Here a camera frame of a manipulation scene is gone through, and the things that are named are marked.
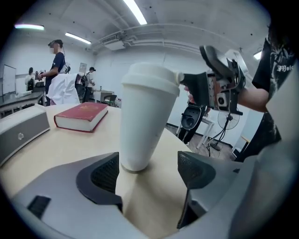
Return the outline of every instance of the gray box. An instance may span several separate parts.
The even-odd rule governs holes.
[[[49,129],[47,113],[41,105],[0,119],[0,167],[19,149]]]

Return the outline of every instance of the whiteboard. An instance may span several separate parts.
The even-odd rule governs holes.
[[[0,81],[0,96],[2,96],[2,84],[3,84],[3,81]]]
[[[4,65],[3,70],[3,94],[15,92],[15,73],[16,68]]]

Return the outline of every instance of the black t-shirt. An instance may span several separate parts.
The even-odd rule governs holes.
[[[51,66],[51,69],[53,69],[54,67],[58,67],[58,72],[61,71],[61,69],[63,68],[65,64],[65,61],[64,61],[64,54],[62,52],[58,52],[56,55],[55,55],[55,58],[53,60],[53,63],[52,63],[52,66]],[[49,76],[49,77],[46,77],[46,90],[49,88],[50,84],[51,84],[51,81],[52,79],[55,77],[56,75],[53,75],[53,76]]]
[[[295,54],[288,46],[275,48],[268,39],[265,39],[260,63],[252,84],[269,92],[269,100],[280,88],[295,63]],[[236,161],[243,162],[251,155],[257,155],[267,145],[281,140],[280,134],[270,114],[266,112],[252,138],[250,144]]]

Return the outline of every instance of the navy shirt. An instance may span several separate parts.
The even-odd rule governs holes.
[[[53,63],[52,63],[52,67],[51,69],[53,69],[54,67],[58,67],[58,72],[61,71],[61,69],[63,68],[65,64],[65,61],[64,61],[64,54],[62,52],[58,52],[56,55],[55,55],[55,58],[53,60]],[[57,76],[57,75],[53,75],[53,76],[49,76],[49,77],[46,77],[46,94],[48,94],[48,90],[49,90],[49,86],[52,82],[52,79]]]

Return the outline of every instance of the table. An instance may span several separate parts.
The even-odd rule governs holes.
[[[43,97],[43,92],[34,92],[30,95],[16,98],[15,94],[7,94],[0,97],[0,112],[5,110],[13,110],[14,108],[20,107],[22,109],[23,105],[37,104],[40,98]]]
[[[208,135],[209,135],[210,131],[212,130],[213,126],[214,126],[214,122],[209,120],[207,117],[203,117],[201,122],[204,122],[204,123],[208,124],[208,126],[207,126],[207,128],[204,132],[204,135],[201,137],[200,142],[196,146],[196,148],[199,148],[202,144],[206,143],[206,141],[208,139]],[[181,127],[182,127],[182,124],[179,126],[179,128],[176,131],[177,136],[178,136],[178,133],[179,133],[179,130],[180,130]]]
[[[94,94],[93,94],[93,98],[94,98],[94,102],[103,102],[104,101],[104,97],[107,95],[113,95],[114,92],[113,91],[105,91],[105,90],[93,90]]]
[[[53,116],[73,106],[46,107],[51,130],[19,150],[0,169],[10,198],[54,166],[119,151],[121,109],[108,106],[108,114],[94,133],[56,128]],[[177,231],[187,190],[177,169],[179,150],[190,151],[165,129],[147,170],[131,174],[120,166],[116,194],[122,197],[123,215],[150,238],[164,238]]]
[[[248,144],[250,143],[250,140],[246,139],[244,136],[241,135],[241,138],[244,139],[246,141],[246,143],[245,143],[244,147],[242,148],[240,154],[242,154],[245,151],[245,149],[247,148]]]

